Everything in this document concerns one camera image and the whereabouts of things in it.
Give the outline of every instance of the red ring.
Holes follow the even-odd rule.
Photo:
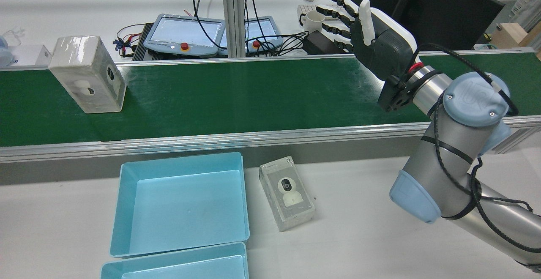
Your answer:
[[[414,65],[411,66],[411,68],[407,72],[411,73],[414,69],[422,68],[424,66],[425,65],[423,63],[421,63],[421,62],[415,63]]]

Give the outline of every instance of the robotic arm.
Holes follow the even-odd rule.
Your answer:
[[[426,223],[439,217],[452,221],[541,273],[541,217],[527,203],[510,200],[475,179],[482,165],[479,156],[511,134],[502,121],[510,106],[516,114],[506,84],[467,61],[475,71],[451,80],[423,65],[411,33],[382,11],[370,8],[368,0],[359,6],[351,0],[333,1],[351,17],[325,6],[318,6],[317,11],[338,17],[350,28],[338,33],[349,36],[351,44],[335,44],[353,51],[385,81],[378,104],[389,112],[413,103],[432,120],[416,152],[399,172],[391,200]],[[322,27],[336,33],[335,27]],[[476,158],[478,165],[468,173]]]

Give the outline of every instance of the metal post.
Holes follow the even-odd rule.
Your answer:
[[[224,16],[229,57],[245,57],[244,0],[224,0]]]

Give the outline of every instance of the power adapter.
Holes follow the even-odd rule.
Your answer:
[[[303,50],[309,55],[322,55],[322,54],[345,54],[346,52],[335,46],[325,35],[321,34],[318,30],[311,32],[303,40]]]

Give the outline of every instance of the camera lens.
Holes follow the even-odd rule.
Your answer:
[[[285,191],[291,191],[291,182],[288,179],[282,180],[282,187]]]

